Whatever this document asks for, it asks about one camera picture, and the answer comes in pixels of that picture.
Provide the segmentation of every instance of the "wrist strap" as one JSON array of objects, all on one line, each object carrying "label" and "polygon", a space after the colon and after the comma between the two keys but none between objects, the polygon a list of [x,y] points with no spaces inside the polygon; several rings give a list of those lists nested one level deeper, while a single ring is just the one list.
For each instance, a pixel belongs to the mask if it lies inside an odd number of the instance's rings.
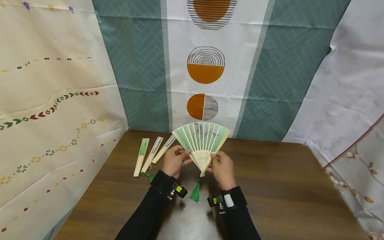
[{"label": "wrist strap", "polygon": [[239,186],[228,191],[221,191],[221,195],[224,198],[225,207],[228,211],[233,211],[239,207],[247,205],[247,201]]},{"label": "wrist strap", "polygon": [[159,193],[165,198],[168,196],[169,192],[172,190],[172,185],[174,178],[168,176],[163,171],[159,170],[156,176],[151,182],[151,186],[154,187]]}]

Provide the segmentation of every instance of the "white curtain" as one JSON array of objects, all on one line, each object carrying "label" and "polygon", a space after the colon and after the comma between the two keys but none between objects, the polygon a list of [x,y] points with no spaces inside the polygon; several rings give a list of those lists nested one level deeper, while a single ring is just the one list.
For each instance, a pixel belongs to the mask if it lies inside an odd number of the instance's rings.
[{"label": "white curtain", "polygon": [[283,140],[309,146],[374,240],[384,240],[383,11],[351,1]]},{"label": "white curtain", "polygon": [[0,0],[0,239],[42,239],[128,129],[91,0]]}]

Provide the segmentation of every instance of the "orange semicircle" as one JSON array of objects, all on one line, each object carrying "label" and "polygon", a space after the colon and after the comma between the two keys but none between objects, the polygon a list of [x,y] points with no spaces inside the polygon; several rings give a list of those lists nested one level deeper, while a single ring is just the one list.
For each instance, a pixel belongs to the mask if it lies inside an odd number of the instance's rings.
[{"label": "orange semicircle", "polygon": [[217,81],[224,72],[224,66],[187,63],[189,75],[198,83],[209,84]]},{"label": "orange semicircle", "polygon": [[187,111],[191,117],[198,120],[203,120],[204,98],[205,94],[200,93],[193,95],[188,100]]},{"label": "orange semicircle", "polygon": [[194,0],[196,14],[201,20],[215,22],[220,20],[228,11],[230,0]]}]

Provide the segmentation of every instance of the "folding fan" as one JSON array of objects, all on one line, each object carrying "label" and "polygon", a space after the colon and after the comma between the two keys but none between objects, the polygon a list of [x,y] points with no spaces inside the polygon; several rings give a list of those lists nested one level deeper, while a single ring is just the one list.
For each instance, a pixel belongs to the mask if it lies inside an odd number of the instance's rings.
[{"label": "folding fan", "polygon": [[215,123],[195,122],[179,127],[172,134],[201,171],[200,177],[211,163],[211,153],[217,153],[230,134],[230,130]]}]

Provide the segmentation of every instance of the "tassel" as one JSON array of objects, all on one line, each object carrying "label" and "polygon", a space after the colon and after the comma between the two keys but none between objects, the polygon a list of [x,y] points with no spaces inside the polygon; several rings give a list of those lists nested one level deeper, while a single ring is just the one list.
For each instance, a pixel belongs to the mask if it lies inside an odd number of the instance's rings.
[{"label": "tassel", "polygon": [[198,202],[200,200],[200,179],[197,181],[197,185],[189,196],[189,199],[195,202]]},{"label": "tassel", "polygon": [[140,175],[147,176],[149,178],[150,182],[152,182],[152,180],[153,180],[153,177],[151,175],[149,175],[148,173],[140,172]]}]

